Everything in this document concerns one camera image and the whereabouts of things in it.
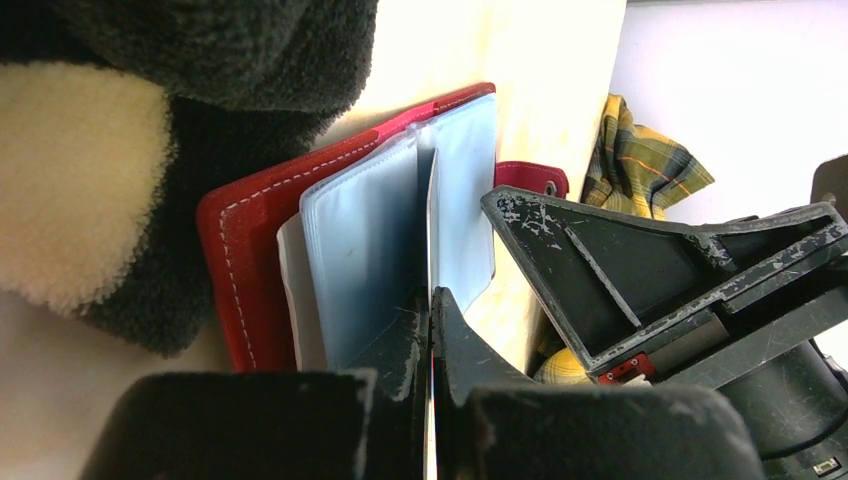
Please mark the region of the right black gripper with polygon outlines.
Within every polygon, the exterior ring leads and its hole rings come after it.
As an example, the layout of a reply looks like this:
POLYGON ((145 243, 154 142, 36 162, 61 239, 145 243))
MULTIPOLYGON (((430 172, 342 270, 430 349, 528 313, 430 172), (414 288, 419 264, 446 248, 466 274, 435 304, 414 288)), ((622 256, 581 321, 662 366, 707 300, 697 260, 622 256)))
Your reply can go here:
POLYGON ((692 226, 509 186, 481 204, 591 379, 722 386, 768 479, 847 477, 847 372, 809 341, 847 318, 831 205, 692 226))

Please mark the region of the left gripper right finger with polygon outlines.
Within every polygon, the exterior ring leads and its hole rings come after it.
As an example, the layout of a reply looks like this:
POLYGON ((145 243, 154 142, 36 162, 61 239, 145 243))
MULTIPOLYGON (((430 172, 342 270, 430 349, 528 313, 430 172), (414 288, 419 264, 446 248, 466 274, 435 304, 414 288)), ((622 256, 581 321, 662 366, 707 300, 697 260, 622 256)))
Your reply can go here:
POLYGON ((442 479, 761 479, 740 415, 698 387, 532 381, 431 301, 437 472, 442 479))

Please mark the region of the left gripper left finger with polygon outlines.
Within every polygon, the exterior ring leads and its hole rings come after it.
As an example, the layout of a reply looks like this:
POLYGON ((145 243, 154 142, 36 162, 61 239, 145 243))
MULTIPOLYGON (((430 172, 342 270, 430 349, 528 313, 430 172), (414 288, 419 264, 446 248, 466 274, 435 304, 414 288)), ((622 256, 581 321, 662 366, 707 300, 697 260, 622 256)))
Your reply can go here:
POLYGON ((85 479, 422 479, 427 301, 339 371, 167 372, 120 397, 85 479))

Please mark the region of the black floral pillow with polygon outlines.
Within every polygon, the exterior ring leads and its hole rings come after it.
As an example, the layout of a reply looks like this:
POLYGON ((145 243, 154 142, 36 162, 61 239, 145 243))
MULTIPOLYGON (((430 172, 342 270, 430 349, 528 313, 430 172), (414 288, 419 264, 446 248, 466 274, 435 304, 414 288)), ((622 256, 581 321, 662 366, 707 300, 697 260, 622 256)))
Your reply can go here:
POLYGON ((162 356, 213 303, 212 190, 306 153, 370 73, 374 1, 5 1, 1 288, 162 356))

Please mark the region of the yellow plaid cloth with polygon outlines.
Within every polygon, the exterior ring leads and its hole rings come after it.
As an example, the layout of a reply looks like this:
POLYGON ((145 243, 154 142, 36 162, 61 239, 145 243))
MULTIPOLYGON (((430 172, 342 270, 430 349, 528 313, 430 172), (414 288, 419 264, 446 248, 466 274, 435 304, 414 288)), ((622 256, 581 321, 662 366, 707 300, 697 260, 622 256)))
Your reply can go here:
POLYGON ((714 182, 682 144, 635 123, 623 96, 607 96, 581 203, 664 220, 670 207, 714 182))

